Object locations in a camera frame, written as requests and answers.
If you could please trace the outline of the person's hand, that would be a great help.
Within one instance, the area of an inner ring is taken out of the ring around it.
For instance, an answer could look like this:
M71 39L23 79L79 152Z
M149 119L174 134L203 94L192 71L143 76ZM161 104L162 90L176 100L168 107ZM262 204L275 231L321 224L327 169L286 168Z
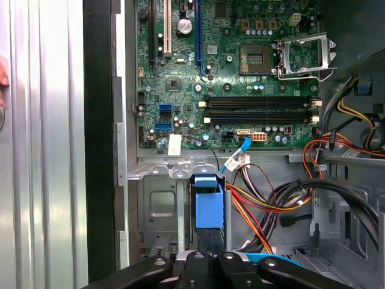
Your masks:
M10 77L8 75L8 63L7 59L3 56L0 56L0 107L4 106L4 98L2 95L2 89L9 87Z

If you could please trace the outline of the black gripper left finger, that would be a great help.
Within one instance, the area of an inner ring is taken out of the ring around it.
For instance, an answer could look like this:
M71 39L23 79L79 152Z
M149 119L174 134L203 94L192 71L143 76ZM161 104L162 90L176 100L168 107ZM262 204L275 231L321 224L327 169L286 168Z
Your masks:
M183 251L175 261L162 255L151 256L85 288L209 288L211 237L211 230L198 230L197 251Z

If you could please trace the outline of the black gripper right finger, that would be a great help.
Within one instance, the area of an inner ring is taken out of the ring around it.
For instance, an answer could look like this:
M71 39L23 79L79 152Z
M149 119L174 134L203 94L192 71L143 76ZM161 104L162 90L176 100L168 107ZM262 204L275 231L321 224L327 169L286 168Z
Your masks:
M349 286L311 271L291 259L259 254L257 262L227 251L220 230L212 231L218 288L348 288Z

